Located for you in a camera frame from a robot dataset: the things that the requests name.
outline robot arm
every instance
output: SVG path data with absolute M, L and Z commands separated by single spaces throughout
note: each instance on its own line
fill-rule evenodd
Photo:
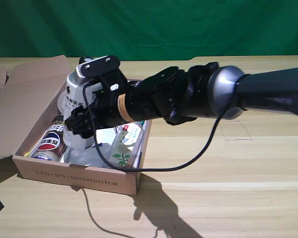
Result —
M 187 72 L 172 66 L 138 82 L 128 81 L 119 66 L 117 57 L 105 56 L 79 64 L 69 75 L 79 94 L 86 93 L 95 129 L 156 118 L 170 125 L 216 118 L 232 101 L 224 119 L 237 118 L 247 110 L 285 111 L 264 99 L 298 109 L 298 68 L 245 74 L 235 66 L 211 62 Z M 82 139 L 93 137 L 85 104 L 65 109 L 65 126 L 65 135 L 70 131 Z

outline can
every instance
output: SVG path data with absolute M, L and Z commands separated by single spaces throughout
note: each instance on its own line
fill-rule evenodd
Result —
M 33 158 L 59 161 L 66 147 L 63 142 L 63 129 L 64 116 L 56 116 L 47 129 Z

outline green curtain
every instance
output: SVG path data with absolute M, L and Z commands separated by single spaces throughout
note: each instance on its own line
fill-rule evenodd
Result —
M 298 55 L 298 0 L 0 0 L 0 57 Z

